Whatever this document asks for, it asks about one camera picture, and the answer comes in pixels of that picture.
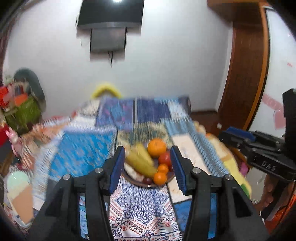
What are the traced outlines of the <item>person's right hand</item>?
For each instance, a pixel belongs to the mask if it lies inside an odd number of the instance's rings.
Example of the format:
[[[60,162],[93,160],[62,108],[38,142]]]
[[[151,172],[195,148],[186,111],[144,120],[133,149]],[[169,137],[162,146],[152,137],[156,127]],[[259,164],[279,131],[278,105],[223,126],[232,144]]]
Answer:
[[[278,178],[275,178],[271,175],[266,175],[264,180],[263,193],[259,202],[260,211],[268,207],[269,204],[271,204],[271,202],[273,201],[273,191],[277,184],[278,184]]]

